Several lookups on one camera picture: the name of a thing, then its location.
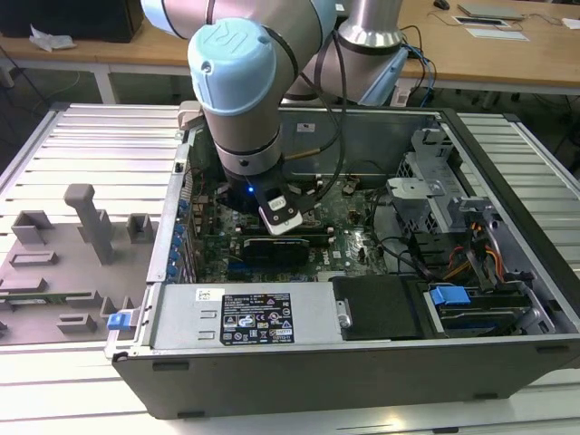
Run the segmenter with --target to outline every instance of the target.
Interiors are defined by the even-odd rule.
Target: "paper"
[[[65,34],[59,36],[45,34],[39,30],[36,30],[31,24],[30,30],[32,30],[33,32],[33,35],[30,37],[30,42],[33,43],[34,45],[39,46],[40,48],[42,48],[47,52],[76,47],[76,43],[73,42],[71,36]]]
[[[465,29],[476,38],[488,39],[508,39],[511,41],[529,41],[524,34],[520,32],[504,32],[502,30],[488,30],[488,29]]]
[[[580,29],[580,20],[571,20],[570,18],[562,18],[562,23],[568,28],[572,30]]]

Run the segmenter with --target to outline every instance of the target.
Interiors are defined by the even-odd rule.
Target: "wooden table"
[[[509,5],[522,15],[580,17],[580,7],[574,5],[479,1],[486,5]],[[529,42],[476,38],[466,26],[456,25],[453,19],[453,15],[465,16],[457,4],[469,2],[476,3],[476,0],[449,0],[449,11],[437,9],[431,0],[403,3],[399,26],[415,24],[420,28],[424,52],[437,65],[437,88],[580,94],[580,31],[552,25],[540,16],[531,15],[519,23],[523,28],[521,33]],[[512,24],[508,30],[520,29],[519,25]],[[405,34],[411,44],[419,45],[415,30],[408,29]],[[420,76],[419,61],[408,61],[398,82],[398,91],[408,92]]]
[[[530,16],[521,25],[529,42],[478,39],[455,24],[453,15],[464,15],[459,0],[449,0],[451,9],[441,11],[432,0],[403,2],[400,27],[417,25],[424,51],[436,63],[438,88],[500,92],[534,92],[580,95],[580,31],[551,25]],[[542,14],[556,18],[580,17],[580,7],[509,0],[469,0],[485,4],[512,5],[521,14]],[[434,12],[440,19],[429,13]],[[405,31],[411,44],[418,44],[414,30]],[[24,68],[88,71],[94,74],[104,103],[116,103],[111,73],[145,73],[189,76],[188,42],[174,38],[145,22],[133,41],[102,43],[77,41],[77,48],[45,52],[26,39],[0,37],[2,45]],[[0,66],[10,62],[0,57]],[[405,94],[421,76],[419,61],[408,61],[398,82]]]

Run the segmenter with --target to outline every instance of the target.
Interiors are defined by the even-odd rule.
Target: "computer mouse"
[[[435,0],[433,5],[444,11],[449,11],[450,9],[450,2],[447,0]]]

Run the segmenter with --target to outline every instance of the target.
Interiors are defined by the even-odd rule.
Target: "motherboard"
[[[313,282],[388,273],[371,236],[371,193],[339,180],[302,226],[272,237],[259,216],[221,205],[216,191],[204,188],[194,195],[198,282]]]

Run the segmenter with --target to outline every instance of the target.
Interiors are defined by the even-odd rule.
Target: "laptop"
[[[469,16],[477,18],[499,18],[502,20],[521,21],[525,17],[516,10],[506,6],[465,5],[459,4],[459,9]]]

